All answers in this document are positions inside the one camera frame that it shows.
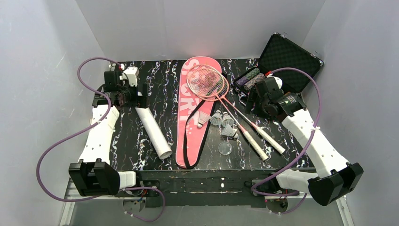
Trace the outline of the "white shuttlecock front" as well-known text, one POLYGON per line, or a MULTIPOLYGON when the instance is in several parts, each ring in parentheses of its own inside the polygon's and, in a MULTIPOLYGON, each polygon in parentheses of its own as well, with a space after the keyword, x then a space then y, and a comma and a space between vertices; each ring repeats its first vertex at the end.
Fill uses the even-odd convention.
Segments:
POLYGON ((237 140, 238 139, 238 133, 234 128, 231 127, 230 124, 227 124, 224 129, 221 131, 221 135, 224 137, 230 137, 232 139, 237 140))

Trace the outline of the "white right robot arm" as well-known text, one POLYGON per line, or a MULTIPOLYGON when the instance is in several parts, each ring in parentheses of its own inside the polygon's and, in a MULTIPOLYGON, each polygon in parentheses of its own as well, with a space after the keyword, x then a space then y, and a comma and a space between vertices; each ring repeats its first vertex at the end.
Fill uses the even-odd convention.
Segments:
POLYGON ((297 93, 285 94, 282 80, 275 76, 255 84, 261 109, 277 116, 303 147, 316 172, 292 170, 287 165, 266 179, 255 183, 251 190, 258 195, 272 196, 275 190, 295 190, 310 194, 320 205, 327 206, 354 190, 364 173, 359 163, 350 163, 330 144, 314 123, 303 100, 297 93))

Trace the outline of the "white shuttlecock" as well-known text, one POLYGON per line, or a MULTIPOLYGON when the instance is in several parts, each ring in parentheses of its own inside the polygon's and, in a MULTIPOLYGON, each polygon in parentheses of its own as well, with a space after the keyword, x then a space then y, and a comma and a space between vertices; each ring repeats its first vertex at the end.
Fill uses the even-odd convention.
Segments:
POLYGON ((222 123, 222 113, 221 113, 221 111, 220 110, 216 110, 215 113, 209 119, 209 122, 212 125, 220 126, 221 123, 222 123))
POLYGON ((199 117, 198 117, 198 122, 197 122, 197 128, 202 128, 210 119, 209 114, 206 112, 200 111, 199 112, 199 117))
POLYGON ((227 127, 227 125, 230 125, 231 127, 233 127, 234 119, 230 116, 230 114, 228 112, 223 112, 221 125, 223 127, 227 127))
POLYGON ((230 124, 227 124, 224 129, 221 131, 221 135, 224 137, 230 137, 232 139, 237 140, 238 139, 238 133, 234 128, 231 127, 230 124))

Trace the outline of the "white shuttlecock tube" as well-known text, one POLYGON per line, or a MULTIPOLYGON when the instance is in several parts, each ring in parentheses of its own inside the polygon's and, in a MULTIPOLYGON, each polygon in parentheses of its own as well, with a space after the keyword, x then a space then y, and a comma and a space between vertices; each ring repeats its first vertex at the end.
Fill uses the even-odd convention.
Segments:
POLYGON ((172 150, 149 108, 136 107, 136 112, 151 140, 157 156, 163 160, 171 156, 172 150))

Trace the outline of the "clear round tube lid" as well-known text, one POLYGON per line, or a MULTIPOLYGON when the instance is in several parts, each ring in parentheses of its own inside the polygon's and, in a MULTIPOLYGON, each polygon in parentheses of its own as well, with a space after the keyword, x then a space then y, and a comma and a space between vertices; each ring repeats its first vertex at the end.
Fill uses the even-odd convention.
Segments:
POLYGON ((218 151, 222 155, 229 155, 232 152, 232 145, 229 142, 221 142, 218 151))

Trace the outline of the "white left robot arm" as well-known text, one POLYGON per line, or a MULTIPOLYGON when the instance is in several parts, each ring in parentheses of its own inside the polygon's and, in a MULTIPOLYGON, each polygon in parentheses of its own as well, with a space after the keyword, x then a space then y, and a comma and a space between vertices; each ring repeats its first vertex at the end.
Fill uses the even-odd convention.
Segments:
POLYGON ((88 138, 77 163, 69 166, 69 175, 81 196, 116 195, 120 190, 136 185, 134 171, 118 172, 110 165, 110 146, 121 107, 148 105, 148 86, 144 94, 137 89, 139 70, 130 66, 125 70, 104 72, 104 84, 97 89, 92 103, 88 138))

